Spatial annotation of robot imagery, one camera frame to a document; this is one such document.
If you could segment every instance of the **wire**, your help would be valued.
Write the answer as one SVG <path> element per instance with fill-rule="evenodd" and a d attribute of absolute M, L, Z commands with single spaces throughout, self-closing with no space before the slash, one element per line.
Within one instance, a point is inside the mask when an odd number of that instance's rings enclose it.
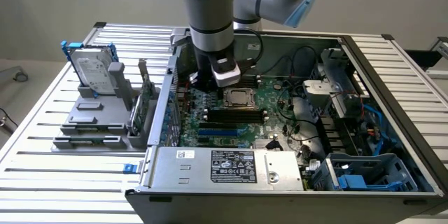
<path fill-rule="evenodd" d="M 276 104 L 277 104 L 277 111 L 279 111 L 279 114 L 280 114 L 285 119 L 288 119 L 288 120 L 292 120 L 292 121 L 295 121 L 295 122 L 305 122 L 305 123 L 309 123 L 309 124 L 312 124 L 313 126 L 316 126 L 316 124 L 315 124 L 312 121 L 309 121 L 309 120 L 303 120 L 303 119 L 295 119 L 295 118 L 291 118 L 291 117 L 285 116 L 284 113 L 281 112 L 281 109 L 279 108 L 279 101 L 280 101 L 280 98 L 283 97 L 283 95 L 284 95 L 284 93 L 285 93 L 287 90 L 288 90 L 288 89 L 284 89 L 284 90 L 281 91 L 281 93 L 280 93 L 280 95 L 279 95 L 279 98 L 277 98 L 277 102 L 276 102 Z"/>
<path fill-rule="evenodd" d="M 19 127 L 17 123 L 12 120 L 12 118 L 8 115 L 7 111 L 3 108 L 0 108 L 0 110 L 3 111 L 3 113 L 5 113 L 5 116 L 9 118 L 9 121 L 15 124 L 15 126 Z"/>
<path fill-rule="evenodd" d="M 264 53 L 264 43 L 263 43 L 263 38 L 261 38 L 261 35 L 259 34 L 257 31 L 249 29 L 249 28 L 240 28 L 240 29 L 236 29 L 235 31 L 248 31 L 249 33 L 252 33 L 257 38 L 259 38 L 259 42 L 260 42 L 260 51 L 259 51 L 259 55 L 257 57 L 255 58 L 255 63 L 259 62 L 259 60 L 261 59 L 261 56 L 263 56 L 263 53 Z"/>
<path fill-rule="evenodd" d="M 308 137 L 308 138 L 305 138 L 305 139 L 295 139 L 293 137 L 292 137 L 292 131 L 295 130 L 295 128 L 296 127 L 292 127 L 292 129 L 291 129 L 291 131 L 289 131 L 289 133 L 288 133 L 288 138 L 291 138 L 292 140 L 295 140 L 295 141 L 297 141 L 297 142 L 303 142 L 303 141 L 307 141 L 307 140 L 311 140 L 311 139 L 313 139 L 313 138 L 317 138 L 319 136 L 312 136 L 312 137 Z"/>
<path fill-rule="evenodd" d="M 385 134 L 385 131 L 383 130 L 384 125 L 383 125 L 383 114 L 381 114 L 381 112 L 377 111 L 373 107 L 371 107 L 368 105 L 365 105 L 364 107 L 365 107 L 365 109 L 368 109 L 372 113 L 375 113 L 377 115 L 377 120 L 380 122 L 380 142 L 376 145 L 375 152 L 373 152 L 373 156 L 377 156 L 380 154 L 380 151 L 381 151 L 381 148 L 383 148 L 383 145 L 384 145 L 384 139 L 391 140 L 393 142 L 396 142 L 396 139 L 389 137 Z"/>
<path fill-rule="evenodd" d="M 333 99 L 340 94 L 344 94 L 344 93 L 349 93 L 349 94 L 357 95 L 360 103 L 361 103 L 361 119 L 363 119 L 364 118 L 364 102 L 363 102 L 363 97 L 356 93 L 356 91 L 353 91 L 353 90 L 352 91 L 351 90 L 344 90 L 341 92 L 337 92 L 336 95 L 329 96 L 329 100 Z"/>
<path fill-rule="evenodd" d="M 291 63 L 292 63 L 292 59 L 291 59 L 291 57 L 289 56 L 287 56 L 287 55 L 283 55 L 280 58 L 279 58 L 279 60 L 276 61 L 276 63 L 272 65 L 272 67 L 269 67 L 265 71 L 263 71 L 261 73 L 260 73 L 260 75 L 264 75 L 265 73 L 268 73 L 277 65 L 279 65 L 279 63 L 280 63 L 280 61 L 283 60 L 283 59 L 288 59 L 289 61 L 291 61 Z"/>
<path fill-rule="evenodd" d="M 312 136 L 312 137 L 308 137 L 308 138 L 305 138 L 305 139 L 295 139 L 295 138 L 291 136 L 291 139 L 295 140 L 295 141 L 297 141 L 297 142 L 304 142 L 304 141 L 308 141 L 308 140 L 311 140 L 311 139 L 313 139 L 313 138 L 319 138 L 319 136 Z"/>
<path fill-rule="evenodd" d="M 297 49 L 296 49 L 296 51 L 295 51 L 295 53 L 293 53 L 293 55 L 292 55 L 292 64 L 291 64 L 291 74 L 293 74 L 293 70 L 295 70 L 295 59 L 296 59 L 296 55 L 297 55 L 297 52 L 299 52 L 299 50 L 300 49 L 303 49 L 303 48 L 308 48 L 308 49 L 311 49 L 311 51 L 313 52 L 313 54 L 315 54 L 315 66 L 313 66 L 313 68 L 312 68 L 312 73 L 313 73 L 313 69 L 315 69 L 315 67 L 316 67 L 316 65 L 317 65 L 317 63 L 319 63 L 319 60 L 317 60 L 317 57 L 319 57 L 319 54 L 317 54 L 317 52 L 316 52 L 316 49 L 313 48 L 313 47 L 311 47 L 311 46 L 301 46 L 301 47 L 299 47 Z"/>

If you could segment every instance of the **robotic arm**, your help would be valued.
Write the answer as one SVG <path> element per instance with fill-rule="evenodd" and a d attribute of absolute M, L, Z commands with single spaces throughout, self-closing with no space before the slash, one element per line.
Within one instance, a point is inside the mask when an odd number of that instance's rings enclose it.
<path fill-rule="evenodd" d="M 313 0 L 185 0 L 199 72 L 192 84 L 215 77 L 219 87 L 240 81 L 233 57 L 233 26 L 260 27 L 264 18 L 296 27 Z"/>

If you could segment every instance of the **black cable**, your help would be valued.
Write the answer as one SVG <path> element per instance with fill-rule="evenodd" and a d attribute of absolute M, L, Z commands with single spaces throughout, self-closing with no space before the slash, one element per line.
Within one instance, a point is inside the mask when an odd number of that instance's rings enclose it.
<path fill-rule="evenodd" d="M 291 61 L 292 61 L 292 64 L 291 64 L 291 74 L 293 73 L 293 70 L 295 70 L 295 58 L 296 58 L 296 55 L 297 55 L 297 52 L 299 52 L 299 50 L 300 49 L 303 49 L 303 48 L 308 48 L 308 49 L 311 49 L 311 51 L 315 53 L 315 66 L 313 66 L 313 69 L 315 69 L 315 67 L 316 67 L 316 65 L 317 65 L 317 63 L 319 63 L 319 54 L 317 54 L 317 52 L 316 52 L 316 49 L 313 48 L 313 47 L 311 47 L 311 46 L 301 46 L 301 47 L 299 47 L 296 50 L 295 50 L 295 53 L 293 53 L 293 55 L 292 55 L 292 59 L 291 59 Z"/>
<path fill-rule="evenodd" d="M 259 42 L 260 42 L 260 51 L 259 51 L 259 55 L 255 58 L 255 63 L 259 62 L 259 60 L 261 59 L 263 53 L 264 53 L 264 43 L 263 43 L 263 38 L 261 35 L 259 34 L 257 31 L 249 29 L 249 28 L 239 28 L 235 31 L 248 31 L 249 33 L 252 33 L 257 38 L 259 38 Z"/>
<path fill-rule="evenodd" d="M 305 139 L 295 139 L 293 137 L 292 137 L 292 131 L 295 130 L 295 127 L 291 129 L 291 131 L 289 131 L 289 134 L 288 134 L 288 137 L 292 139 L 292 140 L 295 140 L 295 141 L 297 141 L 297 142 L 304 142 L 304 141 L 308 141 L 308 140 L 311 140 L 311 139 L 313 139 L 313 138 L 317 138 L 319 136 L 312 136 L 312 137 L 308 137 L 308 138 L 305 138 Z"/>
<path fill-rule="evenodd" d="M 15 124 L 15 126 L 19 127 L 17 123 L 12 120 L 12 118 L 8 115 L 7 111 L 3 108 L 0 108 L 0 110 L 3 111 L 3 113 L 5 113 L 5 116 L 9 118 L 9 121 Z"/>
<path fill-rule="evenodd" d="M 281 91 L 281 93 L 280 93 L 280 95 L 279 95 L 279 98 L 277 98 L 277 102 L 276 102 L 276 104 L 277 104 L 277 111 L 279 111 L 279 114 L 285 118 L 285 119 L 288 119 L 288 120 L 292 120 L 292 121 L 295 121 L 295 122 L 305 122 L 305 123 L 309 123 L 309 124 L 312 124 L 313 126 L 316 126 L 316 124 L 312 122 L 312 121 L 309 121 L 309 120 L 303 120 L 303 119 L 295 119 L 295 118 L 291 118 L 291 117 L 288 117 L 288 116 L 285 116 L 284 115 L 284 113 L 281 112 L 281 109 L 279 108 L 279 101 L 280 101 L 280 98 L 283 97 L 283 95 L 284 95 L 284 93 L 285 93 L 285 91 L 287 91 L 288 89 L 284 89 L 283 91 Z"/>
<path fill-rule="evenodd" d="M 284 151 L 284 149 L 283 149 L 283 147 L 281 147 L 281 145 L 280 145 L 280 142 L 279 142 L 277 140 L 272 140 L 272 141 L 265 145 L 265 148 L 267 148 L 268 150 L 273 150 L 273 149 L 279 148 L 280 151 Z"/>
<path fill-rule="evenodd" d="M 279 60 L 276 61 L 276 63 L 272 65 L 272 67 L 269 67 L 265 71 L 263 71 L 263 72 L 260 73 L 260 75 L 264 75 L 265 73 L 268 73 L 268 72 L 269 72 L 269 71 L 279 65 L 280 61 L 281 61 L 283 59 L 285 59 L 285 58 L 292 62 L 291 57 L 287 56 L 287 55 L 283 55 L 283 56 L 279 58 Z"/>

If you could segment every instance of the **open computer chassis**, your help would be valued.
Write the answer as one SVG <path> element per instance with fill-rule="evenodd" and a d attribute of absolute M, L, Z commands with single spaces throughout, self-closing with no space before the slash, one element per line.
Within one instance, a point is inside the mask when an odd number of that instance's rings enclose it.
<path fill-rule="evenodd" d="M 448 172 L 353 38 L 235 38 L 256 68 L 199 90 L 187 29 L 175 29 L 140 184 L 145 223 L 395 223 L 447 204 Z"/>

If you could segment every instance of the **white sticker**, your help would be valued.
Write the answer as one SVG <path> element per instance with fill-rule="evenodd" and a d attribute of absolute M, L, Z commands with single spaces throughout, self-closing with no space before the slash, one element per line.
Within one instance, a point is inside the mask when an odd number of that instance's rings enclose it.
<path fill-rule="evenodd" d="M 104 63 L 100 60 L 87 58 L 77 59 L 77 63 L 89 88 L 99 94 L 113 94 L 113 86 Z"/>
<path fill-rule="evenodd" d="M 195 158 L 195 151 L 177 151 L 176 158 Z"/>
<path fill-rule="evenodd" d="M 260 50 L 260 44 L 247 44 L 248 50 Z"/>

